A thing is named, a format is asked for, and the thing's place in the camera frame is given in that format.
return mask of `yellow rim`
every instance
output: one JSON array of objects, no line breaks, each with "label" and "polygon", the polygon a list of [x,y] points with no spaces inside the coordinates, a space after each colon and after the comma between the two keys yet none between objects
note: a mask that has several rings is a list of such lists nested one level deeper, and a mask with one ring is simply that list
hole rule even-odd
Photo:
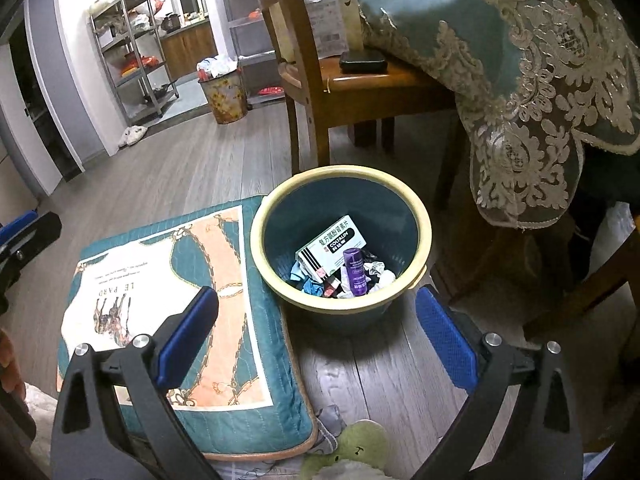
[{"label": "yellow rim", "polygon": [[[301,187],[303,184],[323,180],[326,178],[336,177],[356,177],[370,180],[382,184],[405,200],[409,209],[414,215],[416,225],[418,226],[418,248],[409,267],[398,277],[391,285],[385,287],[366,296],[352,298],[349,300],[335,300],[332,298],[318,298],[305,294],[287,285],[271,268],[266,254],[264,253],[264,245],[262,243],[262,231],[266,225],[266,220],[271,211],[282,202],[293,190]],[[305,171],[284,181],[276,189],[274,189],[264,200],[258,209],[254,224],[251,228],[251,253],[254,258],[258,272],[265,282],[284,300],[297,305],[301,308],[312,310],[314,312],[322,312],[325,314],[355,314],[364,312],[377,306],[388,303],[397,298],[408,288],[412,288],[417,283],[416,279],[421,277],[426,270],[427,257],[431,249],[431,221],[422,201],[418,196],[405,184],[396,177],[391,176],[383,171],[374,170],[373,168],[365,168],[363,166],[327,166],[324,168],[316,168],[314,170]]]}]

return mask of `storage rack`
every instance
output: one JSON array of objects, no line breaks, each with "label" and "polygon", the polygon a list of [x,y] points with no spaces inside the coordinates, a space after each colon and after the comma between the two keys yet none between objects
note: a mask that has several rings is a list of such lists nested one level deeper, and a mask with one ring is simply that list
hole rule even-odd
[{"label": "storage rack", "polygon": [[259,95],[261,88],[280,86],[278,61],[262,14],[249,18],[258,0],[223,0],[231,41],[238,56],[242,85],[250,105],[282,99],[284,92]]},{"label": "storage rack", "polygon": [[[131,22],[129,21],[129,12],[144,3],[146,3],[149,8],[150,28],[148,28],[147,30],[134,31],[131,27]],[[124,18],[126,31],[121,34],[116,34],[109,43],[102,46],[100,45],[100,37],[95,25],[96,20],[98,20],[98,18],[100,17],[111,15],[122,16]],[[169,81],[171,81],[171,75],[168,71],[168,67],[166,66],[166,58],[164,57],[164,51],[162,50],[162,44],[160,43],[160,37],[158,36],[158,26],[154,21],[154,8],[152,7],[151,0],[115,0],[104,10],[91,16],[90,23],[92,32],[94,34],[95,44],[102,60],[102,66],[104,67],[107,79],[109,80],[111,90],[116,97],[118,105],[120,106],[120,110],[126,118],[127,124],[129,126],[139,124],[152,114],[157,114],[159,117],[162,117],[162,108],[171,100],[172,97],[175,96],[176,98],[178,98],[179,95],[175,82],[172,82],[167,93],[161,98],[156,98],[153,92],[153,87],[149,82],[148,75],[155,70],[158,70],[159,68],[165,69],[167,77]],[[159,64],[153,67],[145,68],[142,64],[142,58],[140,56],[140,50],[138,49],[136,40],[138,38],[141,38],[142,36],[146,36],[147,34],[152,34],[156,38],[156,44],[158,45],[161,59],[159,59]],[[107,59],[105,58],[105,54],[116,47],[126,47],[127,52],[133,52],[133,54],[135,54],[136,61],[138,63],[138,69],[135,72],[130,73],[124,77],[114,78]],[[119,93],[120,89],[123,88],[124,85],[132,81],[137,81],[139,83],[143,95],[148,96],[148,99],[150,100],[150,103],[146,105],[145,109],[139,111],[138,113],[133,115],[133,117],[128,114]]]}]

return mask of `kitchen counter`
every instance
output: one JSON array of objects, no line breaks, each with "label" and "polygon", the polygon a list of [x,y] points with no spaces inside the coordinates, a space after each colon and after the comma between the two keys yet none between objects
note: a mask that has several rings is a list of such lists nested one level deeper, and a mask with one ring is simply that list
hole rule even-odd
[{"label": "kitchen counter", "polygon": [[168,33],[160,43],[172,79],[195,72],[199,62],[218,54],[208,18]]},{"label": "kitchen counter", "polygon": [[178,28],[176,30],[173,30],[171,32],[166,33],[164,36],[161,36],[160,39],[164,40],[165,38],[170,38],[172,36],[175,36],[176,34],[180,34],[182,32],[184,32],[185,30],[189,30],[190,28],[193,27],[197,27],[199,25],[203,25],[204,23],[209,23],[209,19],[208,18],[204,18],[202,20],[200,20],[199,22],[191,22],[189,25],[185,25],[181,28]]}]

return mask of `metal screw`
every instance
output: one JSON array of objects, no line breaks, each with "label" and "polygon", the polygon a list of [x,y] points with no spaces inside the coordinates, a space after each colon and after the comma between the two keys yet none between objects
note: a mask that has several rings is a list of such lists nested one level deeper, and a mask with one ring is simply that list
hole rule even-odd
[{"label": "metal screw", "polygon": [[495,332],[489,332],[484,336],[484,341],[489,346],[500,346],[502,344],[502,338]]},{"label": "metal screw", "polygon": [[76,355],[84,355],[89,351],[89,345],[87,343],[80,343],[76,346]]},{"label": "metal screw", "polygon": [[560,345],[558,343],[556,343],[555,341],[549,341],[546,344],[546,349],[549,350],[552,354],[559,354],[560,353]]},{"label": "metal screw", "polygon": [[136,348],[144,348],[149,344],[149,336],[147,334],[140,334],[133,338],[133,346]]}]

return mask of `countertop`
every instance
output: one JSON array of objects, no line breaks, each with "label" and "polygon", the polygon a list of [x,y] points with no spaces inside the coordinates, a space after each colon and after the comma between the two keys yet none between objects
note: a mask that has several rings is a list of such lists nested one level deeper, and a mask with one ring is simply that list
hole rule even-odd
[{"label": "countertop", "polygon": [[181,32],[184,32],[185,30],[188,30],[189,28],[197,27],[198,25],[203,25],[204,23],[209,23],[209,19],[208,18],[204,18],[203,20],[200,20],[199,22],[192,22],[189,25],[185,25],[184,27],[181,27],[181,28],[178,28],[177,30],[174,30],[173,32],[168,32],[164,36],[161,36],[160,40],[164,40],[164,38],[170,38],[171,36],[175,36],[176,34],[180,34]]}]

